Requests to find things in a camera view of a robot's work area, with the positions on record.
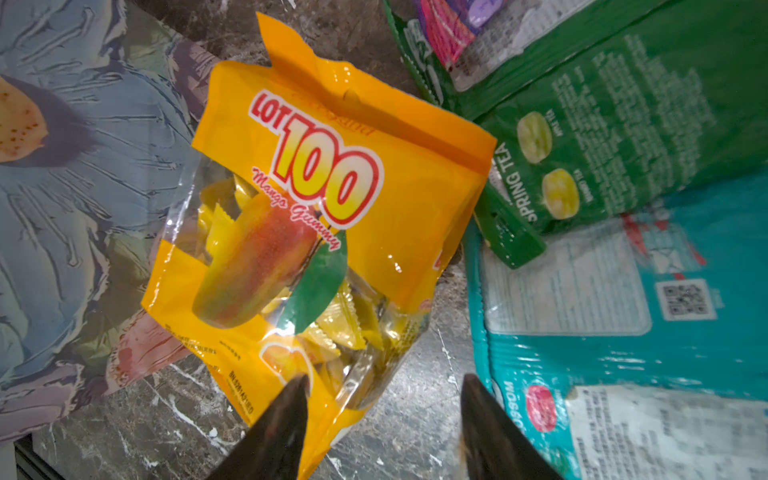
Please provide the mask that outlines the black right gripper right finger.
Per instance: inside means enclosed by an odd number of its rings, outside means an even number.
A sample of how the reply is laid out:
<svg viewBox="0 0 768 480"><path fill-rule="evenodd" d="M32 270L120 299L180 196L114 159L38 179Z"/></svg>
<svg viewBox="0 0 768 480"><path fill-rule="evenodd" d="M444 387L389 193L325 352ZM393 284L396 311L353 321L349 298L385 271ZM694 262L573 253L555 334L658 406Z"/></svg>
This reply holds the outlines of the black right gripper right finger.
<svg viewBox="0 0 768 480"><path fill-rule="evenodd" d="M475 374L463 378L460 410L461 448L468 479L561 478Z"/></svg>

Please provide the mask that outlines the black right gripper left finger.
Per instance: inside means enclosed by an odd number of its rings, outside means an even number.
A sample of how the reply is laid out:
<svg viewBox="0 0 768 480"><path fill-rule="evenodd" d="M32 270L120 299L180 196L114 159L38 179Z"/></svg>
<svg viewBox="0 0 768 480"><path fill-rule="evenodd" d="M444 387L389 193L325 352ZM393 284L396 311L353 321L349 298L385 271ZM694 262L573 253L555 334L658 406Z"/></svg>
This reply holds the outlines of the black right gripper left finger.
<svg viewBox="0 0 768 480"><path fill-rule="evenodd" d="M296 480L308 424L308 394L307 375L291 379L207 479Z"/></svg>

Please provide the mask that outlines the yellow mango gummy bag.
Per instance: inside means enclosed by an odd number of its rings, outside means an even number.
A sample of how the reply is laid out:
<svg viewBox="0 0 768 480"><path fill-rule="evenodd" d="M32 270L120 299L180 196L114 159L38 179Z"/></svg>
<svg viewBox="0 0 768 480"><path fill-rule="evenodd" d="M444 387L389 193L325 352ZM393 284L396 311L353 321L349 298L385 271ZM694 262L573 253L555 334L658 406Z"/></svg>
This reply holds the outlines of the yellow mango gummy bag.
<svg viewBox="0 0 768 480"><path fill-rule="evenodd" d="M308 376L306 479L427 329L496 141L258 23L270 65L212 69L142 305L248 431Z"/></svg>

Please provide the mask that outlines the floral paper bag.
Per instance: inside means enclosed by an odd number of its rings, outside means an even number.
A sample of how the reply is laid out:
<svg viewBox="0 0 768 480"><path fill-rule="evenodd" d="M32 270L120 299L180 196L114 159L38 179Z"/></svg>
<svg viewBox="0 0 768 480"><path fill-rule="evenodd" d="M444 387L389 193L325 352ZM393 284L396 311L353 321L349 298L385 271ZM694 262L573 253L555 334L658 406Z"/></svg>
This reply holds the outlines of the floral paper bag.
<svg viewBox="0 0 768 480"><path fill-rule="evenodd" d="M187 356L142 309L215 57L126 1L1 5L1 440Z"/></svg>

